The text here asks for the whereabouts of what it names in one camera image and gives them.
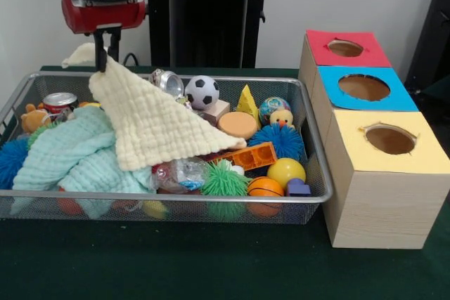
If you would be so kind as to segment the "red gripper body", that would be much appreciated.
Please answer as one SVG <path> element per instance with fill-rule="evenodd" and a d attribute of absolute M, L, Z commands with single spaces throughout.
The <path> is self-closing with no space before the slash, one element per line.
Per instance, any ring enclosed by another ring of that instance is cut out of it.
<path fill-rule="evenodd" d="M 61 0 L 61 8 L 65 23 L 74 34 L 91 34 L 111 27 L 135 28 L 146 14 L 144 0 Z"/>

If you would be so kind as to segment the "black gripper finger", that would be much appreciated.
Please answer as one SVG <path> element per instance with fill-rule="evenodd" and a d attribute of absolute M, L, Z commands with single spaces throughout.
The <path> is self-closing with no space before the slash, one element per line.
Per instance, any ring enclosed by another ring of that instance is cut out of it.
<path fill-rule="evenodd" d="M 121 30 L 110 30 L 110 45 L 108 55 L 115 61 L 119 61 Z"/>
<path fill-rule="evenodd" d="M 103 31 L 94 32 L 95 64 L 97 72 L 105 72 L 107 51 L 104 49 Z"/>

